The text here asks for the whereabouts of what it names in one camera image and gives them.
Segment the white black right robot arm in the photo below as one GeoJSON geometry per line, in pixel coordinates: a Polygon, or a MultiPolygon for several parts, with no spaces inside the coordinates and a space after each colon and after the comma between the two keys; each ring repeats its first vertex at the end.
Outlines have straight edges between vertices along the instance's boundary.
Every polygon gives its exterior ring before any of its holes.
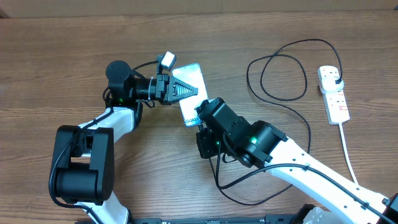
{"type": "Polygon", "coordinates": [[[249,124],[221,98],[196,107],[205,128],[197,132],[204,159],[225,153],[243,166],[257,169],[226,185],[228,189],[260,172],[269,172],[300,189],[343,223],[397,223],[394,198],[365,189],[305,152],[284,132],[265,121],[249,124]]]}

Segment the blue Samsung Galaxy smartphone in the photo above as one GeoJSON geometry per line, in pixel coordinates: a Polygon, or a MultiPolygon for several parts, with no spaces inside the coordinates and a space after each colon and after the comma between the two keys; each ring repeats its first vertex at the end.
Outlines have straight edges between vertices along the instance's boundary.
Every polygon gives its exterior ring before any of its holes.
{"type": "Polygon", "coordinates": [[[190,127],[201,124],[202,120],[198,117],[195,108],[208,99],[208,94],[200,65],[193,63],[175,68],[172,70],[172,75],[188,85],[187,87],[179,84],[176,86],[179,95],[188,96],[188,98],[179,101],[185,126],[190,127]]]}

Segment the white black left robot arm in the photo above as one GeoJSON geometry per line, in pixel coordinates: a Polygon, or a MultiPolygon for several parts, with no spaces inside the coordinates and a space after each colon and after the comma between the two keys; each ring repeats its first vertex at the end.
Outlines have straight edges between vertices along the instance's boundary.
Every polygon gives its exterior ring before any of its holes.
{"type": "Polygon", "coordinates": [[[113,191],[114,144],[137,128],[143,106],[153,108],[155,101],[172,105],[198,94],[194,86],[163,72],[172,62],[154,63],[156,77],[145,78],[125,61],[111,62],[106,67],[104,113],[78,126],[58,128],[49,175],[55,204],[82,209],[93,223],[134,223],[130,209],[113,191]]]}

